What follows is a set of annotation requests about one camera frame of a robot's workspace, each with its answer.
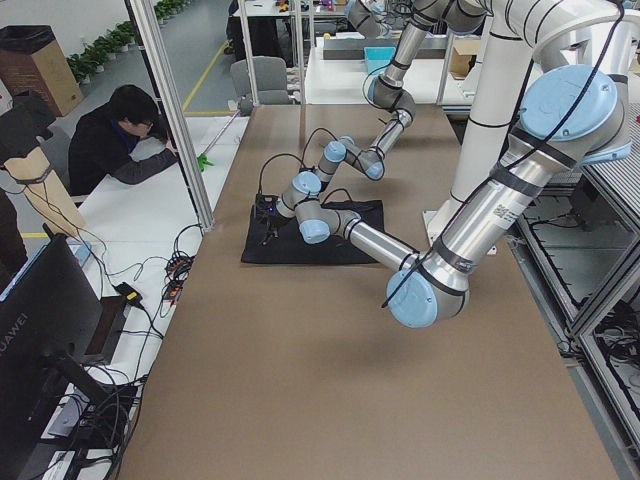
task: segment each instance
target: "black hair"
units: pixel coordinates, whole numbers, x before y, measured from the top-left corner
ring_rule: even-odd
[[[112,120],[128,119],[131,123],[158,121],[158,106],[147,92],[135,85],[122,85],[115,89],[107,106]]]

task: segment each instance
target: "yellow floor line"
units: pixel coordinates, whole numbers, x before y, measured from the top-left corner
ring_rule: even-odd
[[[22,238],[48,238],[49,236],[44,232],[38,233],[21,233]]]
[[[193,90],[191,90],[191,93],[189,94],[187,99],[182,104],[182,111],[185,111],[187,109],[187,107],[189,107],[189,105],[191,104],[193,98],[198,93],[198,90],[200,90],[200,87],[202,87],[202,84],[204,83],[205,79],[207,78],[207,75],[209,75],[209,72],[211,71],[213,66],[216,64],[216,62],[218,61],[218,58],[220,58],[220,55],[222,55],[222,52],[224,51],[224,47],[226,45],[227,45],[226,41],[222,45],[220,45],[220,48],[218,49],[216,54],[213,56],[213,58],[209,62],[209,65],[207,65],[207,68],[205,68],[204,72],[202,72],[202,75],[200,75],[200,78],[198,79],[198,81],[196,82],[195,86],[193,87]]]
[[[183,112],[185,117],[211,117],[215,115],[232,115],[231,110],[210,110],[204,112]]]

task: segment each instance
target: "trash bin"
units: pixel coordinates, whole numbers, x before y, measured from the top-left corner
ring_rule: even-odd
[[[48,25],[9,25],[0,29],[0,80],[11,95],[35,91],[57,117],[84,96]]]

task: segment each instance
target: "black connector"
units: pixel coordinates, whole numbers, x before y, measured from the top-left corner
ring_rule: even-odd
[[[134,307],[142,308],[142,304],[140,303],[142,301],[142,295],[140,295],[140,293],[131,285],[122,282],[120,285],[116,285],[113,288],[115,288],[116,292],[118,292],[120,295],[124,295],[128,303],[130,303]]]

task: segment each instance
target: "blue box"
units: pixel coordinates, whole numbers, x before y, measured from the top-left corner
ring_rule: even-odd
[[[396,47],[364,47],[364,64],[367,67],[367,73],[382,73],[395,53]]]

